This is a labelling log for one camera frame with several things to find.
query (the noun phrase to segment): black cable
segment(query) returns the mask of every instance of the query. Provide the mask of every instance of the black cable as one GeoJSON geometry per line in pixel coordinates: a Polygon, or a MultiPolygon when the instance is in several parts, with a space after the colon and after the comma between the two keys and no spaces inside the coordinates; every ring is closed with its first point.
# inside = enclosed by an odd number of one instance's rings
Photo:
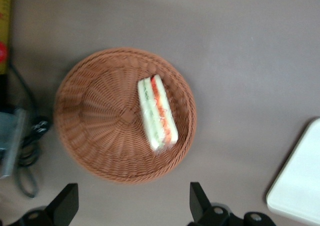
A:
{"type": "MultiPolygon", "coordinates": [[[[25,92],[27,93],[31,107],[32,107],[32,117],[33,120],[39,116],[39,110],[37,107],[36,98],[33,95],[32,91],[24,81],[23,77],[20,75],[20,73],[17,71],[17,69],[13,66],[13,64],[9,63],[9,67],[12,69],[18,80],[20,81],[22,87],[24,88],[25,92]]],[[[39,135],[33,133],[30,136],[26,137],[23,140],[23,143],[21,145],[21,152],[17,163],[17,169],[15,172],[15,181],[17,183],[18,188],[21,190],[21,192],[26,195],[27,197],[34,198],[38,193],[38,186],[37,182],[32,175],[29,167],[34,165],[39,156],[40,156],[40,147],[38,144],[38,140],[40,139],[39,135]],[[28,192],[24,185],[22,184],[21,180],[21,174],[22,170],[25,171],[26,178],[29,180],[32,186],[32,192],[28,192]]]]}
{"type": "Polygon", "coordinates": [[[11,62],[9,62],[9,68],[13,71],[15,76],[18,78],[18,80],[20,81],[23,89],[25,90],[25,92],[27,93],[27,95],[28,95],[28,97],[30,99],[31,107],[32,107],[32,110],[33,110],[33,117],[35,118],[35,117],[39,116],[39,110],[38,110],[38,106],[37,106],[37,101],[36,101],[36,98],[35,98],[34,94],[32,93],[32,91],[28,87],[28,85],[25,82],[25,80],[23,79],[23,77],[20,75],[18,70],[14,67],[14,65],[11,62]]]}

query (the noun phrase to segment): cable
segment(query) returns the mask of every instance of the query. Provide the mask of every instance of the cable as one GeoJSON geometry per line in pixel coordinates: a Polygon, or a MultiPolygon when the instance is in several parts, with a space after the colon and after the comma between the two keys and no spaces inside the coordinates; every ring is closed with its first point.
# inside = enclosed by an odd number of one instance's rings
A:
{"type": "Polygon", "coordinates": [[[39,115],[39,110],[38,110],[38,106],[37,106],[37,101],[36,98],[34,96],[34,94],[32,93],[32,91],[30,90],[30,88],[28,87],[27,83],[25,82],[25,80],[23,79],[23,77],[20,75],[20,73],[18,72],[18,70],[14,67],[14,65],[9,62],[9,68],[11,68],[11,70],[13,71],[13,73],[15,74],[15,76],[18,78],[18,80],[20,81],[23,89],[25,90],[25,92],[27,93],[30,102],[31,102],[31,107],[33,110],[33,116],[37,117],[39,115]]]}
{"type": "Polygon", "coordinates": [[[36,98],[33,95],[32,91],[24,81],[23,77],[20,75],[20,73],[17,71],[17,69],[13,66],[13,64],[9,63],[9,67],[12,69],[18,80],[20,81],[21,85],[23,86],[25,92],[27,93],[32,107],[32,115],[33,115],[33,123],[32,123],[32,132],[29,136],[27,136],[21,145],[21,152],[17,163],[17,168],[15,172],[15,181],[18,186],[18,188],[21,190],[21,192],[26,195],[27,197],[34,198],[39,189],[37,182],[32,175],[29,167],[34,165],[40,156],[40,146],[38,143],[38,140],[48,131],[50,125],[47,120],[47,118],[39,117],[39,110],[37,107],[36,98]],[[42,129],[39,131],[39,123],[42,125],[47,125],[45,129],[42,129]],[[26,178],[29,180],[32,191],[29,192],[24,187],[21,176],[22,176],[22,170],[25,171],[26,178]]]}

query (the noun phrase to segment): yellow object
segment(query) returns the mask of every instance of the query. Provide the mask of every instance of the yellow object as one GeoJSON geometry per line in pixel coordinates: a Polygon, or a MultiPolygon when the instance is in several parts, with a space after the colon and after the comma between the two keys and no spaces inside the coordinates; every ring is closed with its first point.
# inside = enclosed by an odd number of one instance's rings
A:
{"type": "Polygon", "coordinates": [[[11,0],[0,0],[0,75],[7,72],[11,0]]]}

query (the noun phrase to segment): red label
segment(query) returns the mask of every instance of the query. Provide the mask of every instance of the red label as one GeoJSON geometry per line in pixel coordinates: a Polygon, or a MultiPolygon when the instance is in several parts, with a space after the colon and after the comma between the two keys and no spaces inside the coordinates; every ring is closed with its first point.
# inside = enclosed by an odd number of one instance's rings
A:
{"type": "Polygon", "coordinates": [[[8,50],[4,43],[0,42],[0,63],[6,61],[8,50]]]}

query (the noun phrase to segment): screw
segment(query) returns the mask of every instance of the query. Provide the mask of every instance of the screw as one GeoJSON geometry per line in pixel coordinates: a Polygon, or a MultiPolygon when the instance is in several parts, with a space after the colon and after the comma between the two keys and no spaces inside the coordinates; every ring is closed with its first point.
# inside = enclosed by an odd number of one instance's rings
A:
{"type": "Polygon", "coordinates": [[[39,213],[37,212],[33,212],[28,216],[28,219],[35,219],[39,216],[39,213]]]}
{"type": "Polygon", "coordinates": [[[215,207],[213,210],[216,214],[223,214],[224,212],[223,209],[220,207],[215,207]]]}
{"type": "Polygon", "coordinates": [[[256,213],[253,213],[251,214],[251,218],[254,220],[254,221],[261,221],[262,218],[260,217],[259,214],[256,214],[256,213]]]}

